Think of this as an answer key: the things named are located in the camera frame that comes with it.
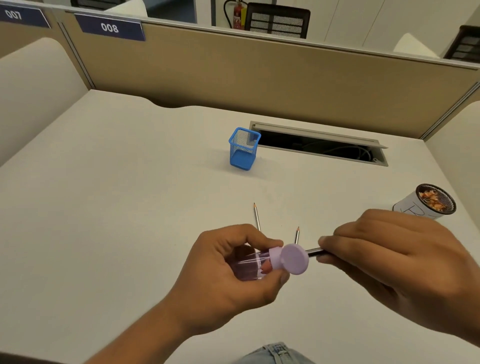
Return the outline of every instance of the blue label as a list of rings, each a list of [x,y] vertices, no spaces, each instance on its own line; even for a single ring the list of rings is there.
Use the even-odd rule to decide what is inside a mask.
[[[9,22],[50,28],[50,24],[48,24],[47,19],[45,18],[40,9],[28,8],[25,6],[0,4],[0,22]]]
[[[77,18],[77,22],[84,33],[145,41],[142,24],[138,22],[127,22],[125,20],[84,14],[75,14],[75,18]]]

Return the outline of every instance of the mesh pencil holder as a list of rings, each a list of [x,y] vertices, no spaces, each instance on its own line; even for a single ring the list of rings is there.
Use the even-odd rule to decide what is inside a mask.
[[[250,170],[257,155],[260,133],[237,128],[228,140],[230,143],[230,164],[243,170]]]

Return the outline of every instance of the desk surface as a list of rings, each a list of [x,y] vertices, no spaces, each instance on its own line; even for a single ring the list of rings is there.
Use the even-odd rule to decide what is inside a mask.
[[[389,167],[260,147],[244,172],[228,163],[228,138],[250,121],[378,139]],[[421,140],[89,91],[0,169],[0,351],[82,362],[164,297],[200,232],[254,224],[253,202],[265,234],[289,243],[300,225],[313,248],[422,182],[452,191]],[[439,221],[480,258],[461,203]],[[312,261],[274,304],[190,339],[169,363],[225,364],[280,340],[319,364],[479,357]]]

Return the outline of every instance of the blue jeans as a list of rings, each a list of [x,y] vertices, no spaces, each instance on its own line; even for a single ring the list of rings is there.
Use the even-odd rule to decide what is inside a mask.
[[[258,349],[244,356],[234,364],[315,364],[299,352],[278,342]]]

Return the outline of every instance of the fire extinguisher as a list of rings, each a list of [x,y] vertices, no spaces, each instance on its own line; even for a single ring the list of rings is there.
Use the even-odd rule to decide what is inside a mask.
[[[237,1],[237,5],[233,9],[233,29],[243,29],[241,25],[241,10],[243,9],[241,1]]]

